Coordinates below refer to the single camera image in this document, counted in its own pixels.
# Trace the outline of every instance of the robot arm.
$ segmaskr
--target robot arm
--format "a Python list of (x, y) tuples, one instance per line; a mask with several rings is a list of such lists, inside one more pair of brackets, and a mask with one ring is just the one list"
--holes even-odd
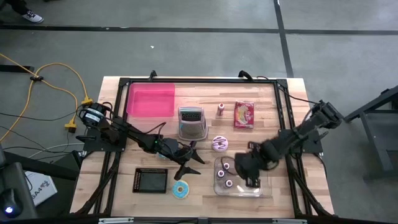
[(321, 101), (311, 109), (309, 119), (289, 134), (265, 140), (263, 143), (249, 142), (251, 152), (235, 154), (235, 168), (238, 175), (246, 181), (248, 187), (259, 187), (259, 170), (270, 170), (277, 166), (279, 159), (290, 149), (301, 147), (308, 135), (320, 128), (335, 129), (342, 115), (330, 103)]
[[(151, 154), (159, 153), (171, 161), (178, 163), (180, 169), (174, 176), (175, 180), (180, 180), (182, 175), (188, 173), (200, 174), (189, 167), (185, 167), (185, 163), (190, 159), (194, 159), (202, 164), (205, 163), (198, 156), (196, 149), (194, 149), (196, 142), (191, 142), (190, 145), (182, 144), (176, 139), (163, 138), (160, 131), (158, 134), (149, 134), (150, 131), (144, 133), (119, 116), (113, 114), (112, 118), (107, 118), (107, 111), (113, 114), (110, 108), (99, 103), (94, 103), (87, 109), (81, 110), (79, 117), (89, 131), (86, 136), (77, 136), (76, 138), (84, 143), (95, 143), (102, 149), (106, 149), (108, 145), (124, 148), (126, 138), (129, 138), (137, 142), (138, 146), (144, 152)], [(162, 123), (156, 128), (159, 127), (161, 129), (164, 125), (165, 123)]]

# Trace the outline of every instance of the pink plastic container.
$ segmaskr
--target pink plastic container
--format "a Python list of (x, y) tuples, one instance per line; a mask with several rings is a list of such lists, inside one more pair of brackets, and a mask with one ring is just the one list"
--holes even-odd
[(127, 113), (138, 118), (173, 117), (174, 98), (173, 83), (133, 83)]

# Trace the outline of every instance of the shoe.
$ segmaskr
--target shoe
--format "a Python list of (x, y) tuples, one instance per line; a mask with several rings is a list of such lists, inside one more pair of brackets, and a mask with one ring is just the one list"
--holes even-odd
[(22, 17), (23, 17), (24, 19), (27, 19), (27, 20), (33, 22), (33, 23), (41, 23), (41, 22), (44, 21), (43, 17), (41, 17), (41, 16), (39, 16), (39, 15), (37, 15), (37, 14), (34, 14), (34, 13), (33, 13), (32, 11), (30, 11), (30, 10), (27, 11), (27, 14), (23, 15)]

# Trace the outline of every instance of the yellow cable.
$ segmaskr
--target yellow cable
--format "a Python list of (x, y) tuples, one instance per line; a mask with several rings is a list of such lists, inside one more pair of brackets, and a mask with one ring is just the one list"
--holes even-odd
[(31, 91), (32, 91), (33, 83), (34, 83), (33, 81), (30, 82), (29, 91), (28, 91), (28, 93), (27, 93), (26, 104), (25, 104), (24, 109), (23, 109), (22, 112), (20, 113), (19, 118), (17, 118), (17, 119), (15, 120), (14, 124), (12, 124), (12, 126), (9, 128), (9, 130), (1, 137), (0, 142), (2, 142), (2, 141), (4, 140), (4, 138), (8, 135), (8, 133), (10, 133), (10, 130), (18, 123), (18, 121), (20, 120), (21, 116), (24, 115), (25, 110), (26, 110), (26, 108), (27, 108), (27, 105), (29, 104), (29, 101), (30, 101), (30, 93), (31, 93)]
[[(51, 85), (51, 84), (49, 84), (48, 82), (46, 82), (45, 80), (43, 80), (42, 82), (44, 82), (46, 85), (48, 85), (49, 87), (51, 87), (51, 88), (53, 88), (53, 89), (56, 89), (56, 90), (61, 90), (61, 91), (64, 91), (65, 93), (69, 93), (72, 97), (74, 97), (74, 99), (75, 99), (75, 105), (76, 105), (76, 110), (77, 110), (77, 98), (76, 98), (76, 96), (73, 94), (73, 93), (71, 93), (70, 91), (68, 91), (68, 90), (64, 90), (63, 88), (59, 88), (59, 87), (56, 87), (56, 86), (53, 86), (53, 85)], [(76, 113), (73, 115), (73, 118), (71, 119), (71, 121), (74, 121), (75, 120), (75, 118), (76, 118)]]
[(81, 85), (83, 85), (83, 89), (84, 89), (84, 91), (85, 91), (85, 97), (88, 98), (87, 90), (86, 90), (86, 85), (85, 85), (85, 83), (83, 82), (83, 79), (81, 79), (81, 76), (79, 75), (79, 73), (76, 72), (76, 71), (75, 71), (73, 68), (71, 68), (69, 65), (65, 65), (64, 63), (58, 63), (58, 62), (46, 64), (46, 65), (41, 66), (41, 67), (37, 70), (36, 74), (38, 74), (38, 73), (40, 72), (41, 69), (43, 69), (43, 68), (45, 68), (45, 67), (48, 67), (48, 66), (51, 66), (51, 65), (62, 65), (62, 66), (64, 66), (64, 67), (69, 68), (71, 71), (73, 71), (74, 74), (76, 74), (77, 77), (79, 77), (80, 82), (81, 82)]
[[(50, 63), (50, 64), (46, 64), (46, 65), (41, 66), (35, 73), (33, 73), (33, 72), (31, 72), (30, 70), (28, 70), (28, 69), (26, 69), (25, 67), (23, 67), (22, 65), (20, 65), (19, 63), (13, 61), (11, 58), (9, 58), (9, 57), (3, 55), (2, 53), (0, 53), (0, 56), (4, 57), (5, 59), (9, 60), (10, 62), (16, 64), (17, 66), (21, 67), (22, 69), (24, 69), (25, 71), (27, 71), (28, 73), (32, 74), (32, 75), (35, 76), (35, 77), (38, 77), (38, 76), (39, 76), (39, 72), (41, 71), (41, 69), (43, 69), (43, 68), (45, 68), (45, 67), (48, 67), (48, 66), (51, 66), (51, 65), (62, 65), (62, 66), (64, 66), (64, 67), (67, 67), (67, 68), (69, 68), (71, 71), (73, 71), (73, 72), (78, 76), (78, 78), (80, 79), (81, 84), (83, 85), (83, 89), (84, 89), (84, 92), (85, 92), (85, 100), (82, 102), (82, 104), (89, 104), (89, 103), (92, 103), (92, 102), (93, 102), (93, 100), (92, 100), (91, 98), (89, 98), (88, 95), (87, 95), (86, 85), (85, 85), (83, 79), (81, 78), (80, 74), (79, 74), (78, 72), (76, 72), (73, 68), (71, 68), (70, 66), (65, 65), (64, 63)], [(77, 108), (78, 108), (77, 98), (76, 98), (76, 96), (75, 96), (72, 92), (70, 92), (70, 91), (68, 91), (68, 90), (65, 90), (65, 89), (63, 89), (63, 88), (59, 88), (59, 87), (53, 86), (53, 85), (51, 85), (49, 82), (46, 82), (45, 80), (42, 81), (42, 82), (44, 82), (46, 85), (48, 85), (49, 87), (51, 87), (51, 88), (53, 88), (53, 89), (60, 90), (60, 91), (64, 91), (65, 93), (68, 93), (69, 95), (71, 95), (71, 96), (75, 99), (75, 107), (76, 107), (76, 110), (77, 110)], [(34, 84), (34, 81), (31, 81), (30, 87), (29, 87), (29, 92), (28, 92), (28, 98), (27, 98), (27, 101), (26, 101), (26, 104), (25, 104), (25, 108), (22, 110), (20, 116), (22, 116), (22, 115), (25, 113), (25, 110), (27, 109), (27, 106), (29, 105), (30, 94), (31, 94), (31, 91), (32, 91), (32, 86), (33, 86), (33, 84)], [(10, 130), (18, 123), (18, 121), (20, 120), (20, 118), (21, 118), (21, 117), (19, 117), (19, 118), (16, 119), (16, 121), (14, 122), (14, 124), (12, 124), (12, 126), (9, 128)], [(65, 125), (65, 127), (66, 127), (66, 128), (76, 128), (75, 119), (76, 119), (76, 115), (74, 114), (74, 115), (73, 115), (73, 118), (69, 121), (68, 124)], [(9, 132), (10, 132), (10, 131), (7, 131), (7, 132), (5, 133), (5, 135), (0, 139), (0, 142), (9, 134)]]

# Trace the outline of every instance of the metal grater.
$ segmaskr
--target metal grater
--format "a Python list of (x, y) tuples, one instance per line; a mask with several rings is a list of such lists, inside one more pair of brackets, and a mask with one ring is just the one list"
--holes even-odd
[(186, 141), (199, 141), (207, 137), (205, 110), (196, 106), (178, 109), (178, 135)]

